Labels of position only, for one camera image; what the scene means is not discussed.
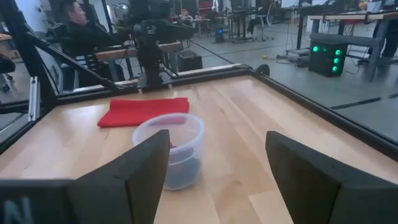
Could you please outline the red folded cloth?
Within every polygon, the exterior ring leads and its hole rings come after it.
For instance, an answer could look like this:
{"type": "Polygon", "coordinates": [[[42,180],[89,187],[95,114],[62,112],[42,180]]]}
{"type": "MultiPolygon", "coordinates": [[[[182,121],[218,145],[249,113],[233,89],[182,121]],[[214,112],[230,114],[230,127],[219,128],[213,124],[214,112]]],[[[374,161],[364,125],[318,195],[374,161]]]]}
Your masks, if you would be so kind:
{"type": "Polygon", "coordinates": [[[163,98],[155,100],[113,99],[109,110],[97,122],[101,128],[139,126],[149,119],[170,113],[188,113],[188,98],[163,98]]]}

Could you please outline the wooden workbench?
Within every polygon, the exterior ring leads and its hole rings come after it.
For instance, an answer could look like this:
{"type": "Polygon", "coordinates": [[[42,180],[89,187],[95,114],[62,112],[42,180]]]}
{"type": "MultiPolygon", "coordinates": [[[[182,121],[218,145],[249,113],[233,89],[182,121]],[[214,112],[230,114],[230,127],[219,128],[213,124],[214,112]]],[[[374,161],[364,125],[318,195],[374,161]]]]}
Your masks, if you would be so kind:
{"type": "MultiPolygon", "coordinates": [[[[158,45],[158,47],[162,52],[160,54],[161,56],[163,56],[163,53],[172,53],[183,49],[183,45],[180,41],[176,41],[170,44],[160,44],[158,45]]],[[[96,57],[99,61],[109,63],[109,69],[111,72],[111,77],[113,82],[121,81],[121,79],[118,77],[118,73],[116,70],[116,63],[114,61],[127,59],[127,61],[129,62],[130,58],[134,58],[137,56],[138,56],[138,51],[132,47],[126,49],[119,49],[119,50],[107,50],[96,53],[96,57]]]]}

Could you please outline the black rounded frame bracket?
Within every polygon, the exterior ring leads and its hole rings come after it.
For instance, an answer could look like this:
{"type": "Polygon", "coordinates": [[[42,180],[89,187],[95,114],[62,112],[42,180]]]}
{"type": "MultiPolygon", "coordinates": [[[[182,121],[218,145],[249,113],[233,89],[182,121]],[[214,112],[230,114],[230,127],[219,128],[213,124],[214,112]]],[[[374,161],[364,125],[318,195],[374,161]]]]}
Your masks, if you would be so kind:
{"type": "Polygon", "coordinates": [[[270,67],[267,64],[262,64],[255,69],[255,72],[260,75],[269,77],[270,76],[270,67]]]}

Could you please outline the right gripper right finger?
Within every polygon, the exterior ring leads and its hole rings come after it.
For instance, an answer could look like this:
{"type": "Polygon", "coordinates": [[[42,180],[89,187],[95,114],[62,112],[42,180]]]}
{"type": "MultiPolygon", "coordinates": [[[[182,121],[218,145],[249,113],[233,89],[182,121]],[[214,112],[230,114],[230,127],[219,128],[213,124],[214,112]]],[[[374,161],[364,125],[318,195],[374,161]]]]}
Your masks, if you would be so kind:
{"type": "Polygon", "coordinates": [[[397,184],[276,131],[266,153],[294,224],[398,224],[397,184]]]}

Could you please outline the person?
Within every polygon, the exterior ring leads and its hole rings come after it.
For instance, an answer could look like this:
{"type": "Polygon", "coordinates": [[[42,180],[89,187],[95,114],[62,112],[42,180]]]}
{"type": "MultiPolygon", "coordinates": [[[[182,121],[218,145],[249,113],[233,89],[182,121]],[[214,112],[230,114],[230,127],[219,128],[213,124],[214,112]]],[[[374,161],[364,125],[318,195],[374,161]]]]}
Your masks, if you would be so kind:
{"type": "Polygon", "coordinates": [[[193,21],[193,17],[184,8],[180,10],[180,19],[184,22],[192,22],[193,21]]]}
{"type": "Polygon", "coordinates": [[[72,59],[81,57],[87,69],[111,81],[124,81],[121,66],[116,66],[116,76],[111,74],[109,64],[98,60],[97,50],[122,46],[122,42],[107,33],[100,25],[90,22],[81,6],[75,0],[60,0],[58,6],[63,22],[53,30],[54,37],[61,43],[62,51],[72,59]]]}
{"type": "Polygon", "coordinates": [[[382,67],[389,66],[398,49],[398,19],[389,21],[385,36],[384,50],[382,51],[380,62],[382,67]]]}

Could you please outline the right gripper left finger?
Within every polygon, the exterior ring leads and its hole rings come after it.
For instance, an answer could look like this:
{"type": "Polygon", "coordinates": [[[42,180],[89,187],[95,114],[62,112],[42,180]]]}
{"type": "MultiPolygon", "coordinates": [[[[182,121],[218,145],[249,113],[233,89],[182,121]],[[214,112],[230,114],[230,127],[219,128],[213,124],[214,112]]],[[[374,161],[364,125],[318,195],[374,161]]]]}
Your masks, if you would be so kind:
{"type": "Polygon", "coordinates": [[[68,187],[78,224],[153,224],[169,164],[170,137],[158,131],[68,187]]]}

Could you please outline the black computer tower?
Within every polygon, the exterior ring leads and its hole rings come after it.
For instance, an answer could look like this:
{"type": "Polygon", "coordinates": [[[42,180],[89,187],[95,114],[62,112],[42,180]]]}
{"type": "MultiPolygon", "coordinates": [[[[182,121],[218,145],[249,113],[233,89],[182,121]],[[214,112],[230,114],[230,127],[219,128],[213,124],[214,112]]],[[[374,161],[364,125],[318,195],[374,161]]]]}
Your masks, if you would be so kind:
{"type": "Polygon", "coordinates": [[[348,44],[312,40],[308,70],[325,77],[338,77],[342,74],[348,44]]]}

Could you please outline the wooden desk black legs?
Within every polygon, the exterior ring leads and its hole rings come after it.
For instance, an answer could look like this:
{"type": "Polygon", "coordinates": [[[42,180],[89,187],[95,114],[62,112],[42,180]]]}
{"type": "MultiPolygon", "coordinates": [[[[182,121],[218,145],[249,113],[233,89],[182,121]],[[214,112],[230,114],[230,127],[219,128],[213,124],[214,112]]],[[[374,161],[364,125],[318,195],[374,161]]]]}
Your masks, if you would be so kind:
{"type": "Polygon", "coordinates": [[[373,49],[372,54],[369,58],[369,65],[367,73],[370,75],[372,81],[378,66],[390,65],[396,63],[397,60],[391,60],[390,62],[381,62],[381,50],[385,43],[385,38],[388,30],[388,23],[393,19],[398,19],[398,9],[392,10],[378,10],[377,12],[368,11],[353,11],[353,12],[342,12],[342,13],[329,13],[329,14],[314,14],[308,16],[309,19],[313,20],[312,33],[310,35],[313,41],[332,41],[342,42],[348,45],[369,47],[373,49]],[[375,37],[360,37],[360,36],[348,36],[343,34],[323,34],[318,32],[319,23],[323,20],[338,20],[343,24],[347,20],[356,21],[379,21],[379,29],[375,37]]]}

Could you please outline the silver aluminium bracket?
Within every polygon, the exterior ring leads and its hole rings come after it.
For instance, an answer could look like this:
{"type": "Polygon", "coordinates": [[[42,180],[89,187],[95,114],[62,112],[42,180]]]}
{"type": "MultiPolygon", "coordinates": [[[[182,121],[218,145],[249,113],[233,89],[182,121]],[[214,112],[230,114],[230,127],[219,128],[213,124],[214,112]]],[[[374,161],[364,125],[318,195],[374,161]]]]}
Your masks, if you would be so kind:
{"type": "Polygon", "coordinates": [[[28,121],[36,121],[40,114],[40,82],[38,77],[30,78],[28,121]]]}

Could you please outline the black box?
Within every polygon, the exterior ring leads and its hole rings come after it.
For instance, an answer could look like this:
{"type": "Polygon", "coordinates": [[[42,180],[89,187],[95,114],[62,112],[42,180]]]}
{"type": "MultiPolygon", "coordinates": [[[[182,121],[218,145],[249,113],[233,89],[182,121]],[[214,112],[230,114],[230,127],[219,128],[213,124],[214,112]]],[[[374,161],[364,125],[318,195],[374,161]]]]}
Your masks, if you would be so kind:
{"type": "Polygon", "coordinates": [[[177,53],[177,65],[179,72],[202,69],[202,57],[190,50],[181,51],[177,53]]]}

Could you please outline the clear plastic tub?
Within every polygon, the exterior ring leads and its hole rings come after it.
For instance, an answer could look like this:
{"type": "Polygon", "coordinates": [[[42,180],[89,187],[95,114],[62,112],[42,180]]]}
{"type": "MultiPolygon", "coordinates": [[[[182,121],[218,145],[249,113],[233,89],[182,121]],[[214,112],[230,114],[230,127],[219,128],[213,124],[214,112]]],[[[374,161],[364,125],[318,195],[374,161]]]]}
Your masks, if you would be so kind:
{"type": "Polygon", "coordinates": [[[164,188],[180,190],[195,184],[201,174],[205,124],[189,113],[170,113],[140,124],[132,134],[138,145],[151,135],[166,129],[170,136],[169,166],[164,188]]]}

